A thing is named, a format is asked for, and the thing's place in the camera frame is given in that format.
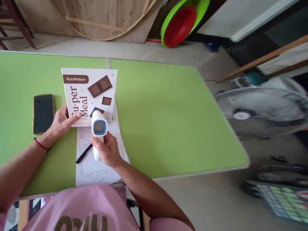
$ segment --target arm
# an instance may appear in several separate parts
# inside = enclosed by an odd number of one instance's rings
[[[121,158],[114,136],[108,132],[104,136],[104,141],[105,144],[97,137],[91,139],[104,163],[120,175],[138,204],[151,219],[175,218],[195,230],[188,217],[158,184]]]
[[[67,118],[67,106],[55,114],[51,127],[37,141],[49,148],[61,135],[68,132],[81,113]],[[0,213],[7,214],[11,205],[23,192],[28,182],[42,163],[47,150],[33,141],[28,147],[0,167]]]

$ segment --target phone screen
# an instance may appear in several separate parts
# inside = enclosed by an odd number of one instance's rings
[[[46,132],[54,120],[54,104],[52,95],[34,97],[34,128],[35,134]]]

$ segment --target person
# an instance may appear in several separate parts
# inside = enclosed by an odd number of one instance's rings
[[[44,157],[51,154],[47,153],[47,149],[67,133],[80,117],[81,113],[76,113],[68,118],[67,106],[63,105],[44,134],[0,167],[0,231],[4,230],[10,207]],[[97,137],[92,137],[91,142],[99,150],[102,161],[119,174],[138,205],[150,217],[151,231],[195,230],[187,216],[160,186],[121,158],[113,135],[106,134],[105,144]],[[126,206],[126,188],[123,188],[117,190],[105,184],[93,184],[63,190],[47,202],[23,230],[140,230]]]

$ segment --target chocolate piece image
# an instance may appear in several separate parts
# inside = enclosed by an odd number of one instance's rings
[[[95,107],[95,108],[93,109],[93,111],[91,112],[91,115],[90,115],[91,118],[92,118],[92,114],[93,114],[93,112],[94,112],[95,110],[99,110],[102,114],[104,113],[104,110],[99,109],[98,107]]]
[[[100,95],[102,93],[102,91],[99,89],[98,85],[95,83],[92,86],[88,87],[91,95],[93,96],[93,98],[97,97],[98,95]]]
[[[112,84],[108,78],[108,76],[104,76],[100,80],[98,80],[95,84],[88,87],[89,92],[93,96],[93,98],[97,97],[101,93],[107,91],[108,89],[112,88]]]
[[[112,98],[109,98],[109,97],[103,97],[103,101],[102,101],[102,104],[103,105],[111,105],[111,101],[112,101]]]

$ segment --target green table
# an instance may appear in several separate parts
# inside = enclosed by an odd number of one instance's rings
[[[245,168],[249,159],[199,73],[192,67],[110,60],[131,164],[151,178]],[[0,165],[32,142],[33,96],[66,102],[61,68],[102,68],[106,59],[0,52]],[[59,139],[22,196],[75,186],[77,128]]]

